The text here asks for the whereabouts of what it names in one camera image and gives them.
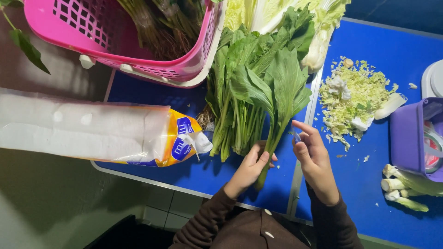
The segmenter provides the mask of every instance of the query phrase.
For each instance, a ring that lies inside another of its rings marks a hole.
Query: person's right hand
[[[320,133],[305,123],[293,120],[292,125],[300,128],[301,141],[292,140],[294,154],[301,163],[307,183],[312,187],[317,198],[328,206],[333,206],[340,200],[334,175],[332,174],[329,154],[323,144]]]

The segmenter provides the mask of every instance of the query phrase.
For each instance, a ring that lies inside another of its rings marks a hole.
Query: button
[[[274,236],[270,232],[265,232],[264,234],[268,235],[271,238],[274,238]]]

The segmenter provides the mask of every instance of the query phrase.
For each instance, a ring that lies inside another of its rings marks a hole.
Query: cabbage scrap
[[[330,137],[334,142],[342,142],[348,151],[350,145],[343,135],[354,136],[360,142],[363,132],[374,120],[375,111],[382,108],[398,85],[394,83],[388,91],[385,87],[390,80],[382,72],[374,72],[375,67],[366,61],[356,61],[353,67],[347,68],[343,65],[345,59],[342,56],[331,71],[332,76],[322,81],[319,101],[325,115],[323,122],[332,133]]]

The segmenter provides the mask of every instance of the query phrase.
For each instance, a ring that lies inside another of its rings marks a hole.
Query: choy sum
[[[312,92],[305,87],[307,78],[307,68],[300,69],[297,50],[289,51],[286,47],[274,54],[264,80],[244,65],[238,65],[233,72],[229,83],[232,95],[262,107],[269,114],[270,128],[265,151],[270,155],[274,153],[288,122],[309,103]],[[268,165],[256,182],[258,190],[264,186]]]

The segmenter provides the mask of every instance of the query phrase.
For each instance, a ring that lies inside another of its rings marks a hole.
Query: pink plastic basket
[[[132,19],[115,0],[26,0],[24,10],[34,33],[49,43],[116,69],[128,64],[148,76],[185,82],[205,65],[220,8],[206,1],[196,44],[183,57],[166,62],[150,60],[150,51],[139,47]]]

